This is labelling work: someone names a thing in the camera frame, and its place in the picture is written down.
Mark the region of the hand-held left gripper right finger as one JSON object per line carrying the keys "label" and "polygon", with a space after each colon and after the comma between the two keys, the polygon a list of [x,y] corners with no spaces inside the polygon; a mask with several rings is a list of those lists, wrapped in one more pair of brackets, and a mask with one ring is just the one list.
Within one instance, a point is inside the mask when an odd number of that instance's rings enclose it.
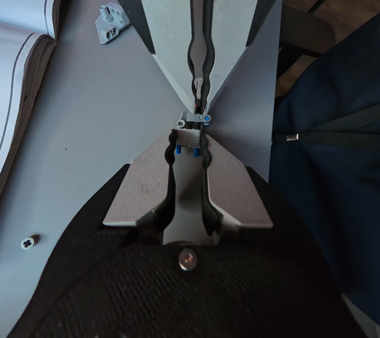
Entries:
{"label": "hand-held left gripper right finger", "polygon": [[201,151],[201,209],[207,235],[271,229],[273,222],[244,164],[207,134]]}

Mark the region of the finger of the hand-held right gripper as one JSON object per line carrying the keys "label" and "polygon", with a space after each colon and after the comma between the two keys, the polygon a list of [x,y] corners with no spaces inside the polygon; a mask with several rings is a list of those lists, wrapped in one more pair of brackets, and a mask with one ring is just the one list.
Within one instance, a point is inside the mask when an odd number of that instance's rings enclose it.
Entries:
{"label": "finger of the hand-held right gripper", "polygon": [[154,46],[153,57],[189,111],[196,109],[193,0],[141,0]]}
{"label": "finger of the hand-held right gripper", "polygon": [[208,80],[205,111],[209,111],[221,88],[246,49],[258,0],[211,0],[212,67]]}

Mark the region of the black chair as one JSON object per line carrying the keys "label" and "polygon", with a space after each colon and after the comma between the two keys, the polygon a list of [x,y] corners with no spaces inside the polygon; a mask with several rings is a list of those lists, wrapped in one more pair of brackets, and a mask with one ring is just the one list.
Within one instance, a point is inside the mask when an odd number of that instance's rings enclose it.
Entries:
{"label": "black chair", "polygon": [[335,45],[333,27],[314,15],[325,1],[317,0],[307,12],[282,5],[276,79],[301,56],[318,58]]}

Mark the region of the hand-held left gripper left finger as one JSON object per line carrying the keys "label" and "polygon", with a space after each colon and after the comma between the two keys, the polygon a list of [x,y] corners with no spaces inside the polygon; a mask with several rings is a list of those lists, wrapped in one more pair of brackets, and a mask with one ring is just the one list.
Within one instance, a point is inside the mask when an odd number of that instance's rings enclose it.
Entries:
{"label": "hand-held left gripper left finger", "polygon": [[169,130],[131,162],[103,225],[166,229],[175,214],[176,143],[176,131]]}

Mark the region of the small grey lego bush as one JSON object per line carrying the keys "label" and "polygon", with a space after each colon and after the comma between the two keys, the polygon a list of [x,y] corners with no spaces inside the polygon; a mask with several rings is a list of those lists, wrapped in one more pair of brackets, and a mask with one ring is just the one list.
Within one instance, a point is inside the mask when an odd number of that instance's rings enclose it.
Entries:
{"label": "small grey lego bush", "polygon": [[22,250],[29,250],[29,249],[35,247],[40,242],[40,240],[41,240],[40,234],[33,234],[33,235],[22,240],[21,249]]}

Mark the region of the person's dark blue clothing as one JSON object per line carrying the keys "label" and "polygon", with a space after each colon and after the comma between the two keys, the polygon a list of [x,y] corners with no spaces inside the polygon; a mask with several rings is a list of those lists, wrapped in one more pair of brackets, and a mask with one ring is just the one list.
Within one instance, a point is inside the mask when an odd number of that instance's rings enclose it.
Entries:
{"label": "person's dark blue clothing", "polygon": [[314,61],[273,117],[269,182],[379,325],[380,16]]}

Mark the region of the thin grey lego liftarm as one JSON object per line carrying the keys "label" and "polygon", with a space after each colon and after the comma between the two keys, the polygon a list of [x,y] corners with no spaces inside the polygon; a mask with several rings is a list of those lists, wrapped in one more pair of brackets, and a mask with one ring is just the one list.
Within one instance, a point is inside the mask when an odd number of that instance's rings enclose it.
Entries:
{"label": "thin grey lego liftarm", "polygon": [[208,126],[211,123],[211,116],[209,114],[192,114],[183,112],[181,120],[185,122],[184,128],[201,130],[201,126]]}

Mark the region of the grey lego block blue pins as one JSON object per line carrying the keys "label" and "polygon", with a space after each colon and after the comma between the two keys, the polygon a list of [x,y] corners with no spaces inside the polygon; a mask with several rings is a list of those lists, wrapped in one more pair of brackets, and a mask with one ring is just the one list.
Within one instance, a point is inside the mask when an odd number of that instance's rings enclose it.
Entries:
{"label": "grey lego block blue pins", "polygon": [[183,119],[178,120],[175,154],[181,154],[182,148],[184,147],[193,149],[194,157],[200,157],[203,127],[204,123],[202,122],[185,121]]}

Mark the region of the grey triangular lego piece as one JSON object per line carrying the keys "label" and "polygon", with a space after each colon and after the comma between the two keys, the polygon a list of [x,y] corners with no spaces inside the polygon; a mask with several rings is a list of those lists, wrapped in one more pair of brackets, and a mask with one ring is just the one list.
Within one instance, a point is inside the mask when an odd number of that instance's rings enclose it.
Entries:
{"label": "grey triangular lego piece", "polygon": [[101,5],[100,15],[95,21],[99,43],[106,44],[117,37],[126,27],[130,26],[130,20],[123,8],[114,2]]}

